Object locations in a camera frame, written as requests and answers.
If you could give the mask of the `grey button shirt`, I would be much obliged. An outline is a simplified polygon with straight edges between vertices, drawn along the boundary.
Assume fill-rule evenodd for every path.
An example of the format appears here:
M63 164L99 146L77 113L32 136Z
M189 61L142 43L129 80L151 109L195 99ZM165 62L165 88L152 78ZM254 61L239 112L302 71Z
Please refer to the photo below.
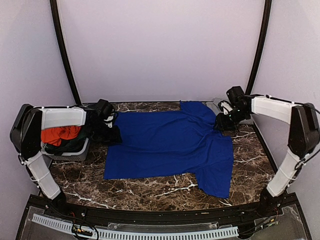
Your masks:
M211 101L206 101L204 104L210 108L214 114L217 116L221 110L219 109L218 107L218 103L220 103L221 101L228 101L227 99L224 99L224 98L213 98ZM253 125L254 124L254 121L252 118L250 119L245 119L245 120L242 120L240 123L240 125Z

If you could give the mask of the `blue printed t-shirt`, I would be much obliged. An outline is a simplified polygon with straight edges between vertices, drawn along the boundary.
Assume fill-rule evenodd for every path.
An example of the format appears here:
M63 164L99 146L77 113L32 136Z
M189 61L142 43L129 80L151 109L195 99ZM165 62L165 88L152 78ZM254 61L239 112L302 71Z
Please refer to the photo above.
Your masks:
M198 101L180 110L121 112L122 143L107 150L104 179L140 179L192 173L206 194L230 194L233 142L214 128L216 115Z

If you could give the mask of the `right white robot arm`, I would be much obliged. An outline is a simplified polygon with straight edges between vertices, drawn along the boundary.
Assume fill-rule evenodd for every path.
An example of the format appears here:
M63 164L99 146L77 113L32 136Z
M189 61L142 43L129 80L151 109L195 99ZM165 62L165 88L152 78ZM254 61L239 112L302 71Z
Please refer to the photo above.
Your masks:
M271 95L246 94L240 86L226 92L226 99L217 103L218 114L214 127L221 131L234 131L252 118L272 119L286 127L284 159L268 183L266 191L279 197L300 174L302 168L320 151L319 110L311 103L280 99Z

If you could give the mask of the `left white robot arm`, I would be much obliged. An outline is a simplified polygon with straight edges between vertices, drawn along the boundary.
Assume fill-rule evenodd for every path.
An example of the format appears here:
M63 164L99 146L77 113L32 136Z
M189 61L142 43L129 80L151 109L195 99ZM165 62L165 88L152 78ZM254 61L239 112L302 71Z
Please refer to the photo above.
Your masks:
M31 180L42 194L52 200L51 210L67 218L70 206L62 199L63 191L54 180L48 161L78 161L87 157L91 142L120 144L116 125L118 112L107 100L92 104L45 107L24 104L10 131L10 140Z

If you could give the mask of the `grey laundry basket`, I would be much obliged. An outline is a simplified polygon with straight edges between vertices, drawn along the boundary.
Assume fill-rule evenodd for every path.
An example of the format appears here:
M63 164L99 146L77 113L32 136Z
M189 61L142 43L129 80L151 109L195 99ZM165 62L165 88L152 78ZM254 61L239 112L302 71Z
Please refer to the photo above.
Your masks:
M83 108L74 107L41 107L41 131L49 128L66 126L84 126L87 113ZM45 152L45 145L41 141L41 152L54 160L83 161L89 149L90 140L87 138L82 149L78 152L65 152L62 155L53 155Z

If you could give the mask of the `black garment in basket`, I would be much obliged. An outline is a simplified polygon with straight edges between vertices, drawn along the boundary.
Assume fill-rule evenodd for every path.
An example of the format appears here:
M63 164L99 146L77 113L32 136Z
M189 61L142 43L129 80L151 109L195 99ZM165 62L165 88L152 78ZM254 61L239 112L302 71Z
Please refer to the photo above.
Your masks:
M101 141L101 133L106 127L103 119L99 116L99 109L96 104L86 106L86 120L79 135L72 140L62 140L60 146L53 146L48 143L44 144L44 150L48 154L61 156L63 153L76 153L79 152L86 141L86 139Z

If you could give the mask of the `orange red garment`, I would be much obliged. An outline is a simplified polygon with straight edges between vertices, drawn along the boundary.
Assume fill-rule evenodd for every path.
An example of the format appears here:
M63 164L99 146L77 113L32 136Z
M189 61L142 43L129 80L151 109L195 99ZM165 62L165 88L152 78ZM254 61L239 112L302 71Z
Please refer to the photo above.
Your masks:
M62 144L62 140L73 140L81 132L81 126L62 126L46 128L41 131L41 141L44 144L50 144L55 147L59 147Z

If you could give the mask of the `black curved front rail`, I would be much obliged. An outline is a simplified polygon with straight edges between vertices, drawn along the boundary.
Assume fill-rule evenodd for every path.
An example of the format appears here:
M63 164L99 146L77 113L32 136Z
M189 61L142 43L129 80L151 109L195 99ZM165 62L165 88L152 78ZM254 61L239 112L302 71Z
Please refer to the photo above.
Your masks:
M279 216L284 207L298 202L297 196L290 193L284 196L282 205L266 210L260 203L253 202L238 206L222 208L187 210L187 211L132 211L90 207L64 202L58 207L50 200L31 194L27 206L44 211L46 215L75 220L76 223L87 222L91 225L107 226L109 223L145 224L145 225L187 225L218 222L220 225L250 225L254 220Z

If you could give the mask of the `right black frame post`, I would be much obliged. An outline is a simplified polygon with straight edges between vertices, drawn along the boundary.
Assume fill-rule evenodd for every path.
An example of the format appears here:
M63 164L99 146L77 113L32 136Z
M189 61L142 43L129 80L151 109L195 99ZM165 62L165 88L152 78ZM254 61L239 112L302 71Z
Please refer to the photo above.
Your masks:
M255 51L248 83L247 83L247 86L245 89L246 95L250 95L252 93L253 88L254 88L254 84L255 84L255 81L257 78L257 74L258 74L258 70L259 70L259 66L261 63L263 50L264 50L264 46L265 46L266 36L267 36L267 32L268 32L268 26L269 26L270 15L271 15L271 8L272 8L272 0L265 0L257 47L256 47L256 51Z

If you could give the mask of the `black frame post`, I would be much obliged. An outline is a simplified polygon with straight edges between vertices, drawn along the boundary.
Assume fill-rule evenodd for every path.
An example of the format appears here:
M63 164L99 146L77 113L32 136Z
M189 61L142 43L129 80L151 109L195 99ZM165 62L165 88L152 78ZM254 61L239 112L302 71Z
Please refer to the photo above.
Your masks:
M76 82L72 73L72 68L70 65L68 53L67 53L67 48L65 45L64 41L64 36L63 36L63 31L62 31L62 24L60 20L60 15L59 15L59 10L58 10L58 1L57 0L50 0L50 9L51 9L51 15L52 15L52 20L53 20L53 25L54 25L54 30L55 30L55 35L56 35L56 40L60 52L60 57L62 60L62 64L64 67L64 71L67 77L68 85L71 90L71 94L73 97L74 102L77 105L80 105L81 98L76 86Z
M257 47L256 47L256 51L255 51L248 83L247 83L247 86L245 89L246 95L250 95L252 93L253 88L254 88L254 84L255 84L255 81L257 78L257 74L258 74L258 70L259 70L259 66L261 63L263 50L264 50L264 46L265 46L266 36L267 36L267 32L268 32L268 26L269 26L270 15L271 15L271 8L272 8L272 0L265 0Z

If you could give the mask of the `left black frame post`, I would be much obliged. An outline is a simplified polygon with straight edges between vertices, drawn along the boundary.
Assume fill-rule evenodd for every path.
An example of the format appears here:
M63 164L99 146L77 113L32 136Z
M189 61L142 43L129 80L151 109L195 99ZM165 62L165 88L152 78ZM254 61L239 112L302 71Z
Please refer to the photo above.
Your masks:
M64 71L67 77L68 85L71 90L71 94L73 97L74 102L77 105L80 105L81 98L76 86L76 82L72 73L72 68L70 65L68 53L67 53L67 48L65 45L64 41L64 36L63 36L63 31L62 31L62 24L60 20L60 15L59 15L59 10L58 10L58 1L57 0L50 0L50 9L51 9L51 15L52 15L52 20L53 20L53 25L54 25L54 30L55 30L55 35L56 35L56 40L60 52L60 57L62 60L62 64L64 67Z

